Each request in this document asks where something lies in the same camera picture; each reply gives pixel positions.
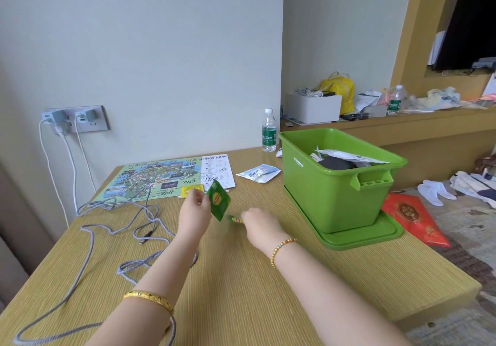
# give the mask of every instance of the television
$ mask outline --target television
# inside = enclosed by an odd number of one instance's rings
[[[435,71],[467,70],[481,58],[496,57],[495,1],[456,1]]]

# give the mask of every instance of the bin handle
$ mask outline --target bin handle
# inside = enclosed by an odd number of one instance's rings
[[[387,170],[383,173],[380,180],[363,181],[361,182],[358,178],[359,174],[355,174],[351,177],[350,186],[355,188],[357,191],[370,188],[379,188],[390,186],[394,180],[391,176],[391,170]]]

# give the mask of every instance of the wall socket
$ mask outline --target wall socket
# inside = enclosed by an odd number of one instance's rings
[[[97,132],[99,130],[108,130],[108,122],[107,117],[105,115],[105,111],[103,106],[87,106],[87,107],[65,107],[65,108],[47,108],[45,112],[53,112],[53,111],[64,111],[66,115],[66,122],[69,124],[69,129],[66,133],[76,133],[76,129],[74,128],[74,123],[76,122],[76,115],[81,111],[95,111],[96,117],[95,120],[88,123],[78,123],[78,132]],[[55,125],[51,124],[52,131],[54,134],[57,134],[55,131]]]

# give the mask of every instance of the beaded bracelet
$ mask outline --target beaded bracelet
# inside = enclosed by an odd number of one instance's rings
[[[151,300],[152,302],[155,302],[162,307],[164,307],[166,310],[168,310],[171,313],[171,316],[174,315],[174,307],[171,306],[171,304],[162,298],[161,296],[152,294],[152,293],[147,293],[146,291],[130,291],[126,295],[124,295],[124,299],[129,298],[129,297],[136,297],[136,298],[143,298],[143,299],[148,299]]]
[[[298,239],[287,239],[287,240],[284,240],[281,244],[279,244],[275,249],[274,249],[274,252],[272,252],[272,256],[270,257],[270,264],[272,265],[272,267],[276,267],[276,264],[274,263],[274,259],[276,258],[276,254],[277,252],[281,249],[281,247],[283,245],[286,245],[288,243],[291,243],[291,242],[294,242],[294,241],[298,241]]]

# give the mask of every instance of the left hand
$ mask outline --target left hand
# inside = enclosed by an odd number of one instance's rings
[[[177,236],[200,242],[210,224],[210,199],[207,194],[195,188],[191,189],[179,212]]]

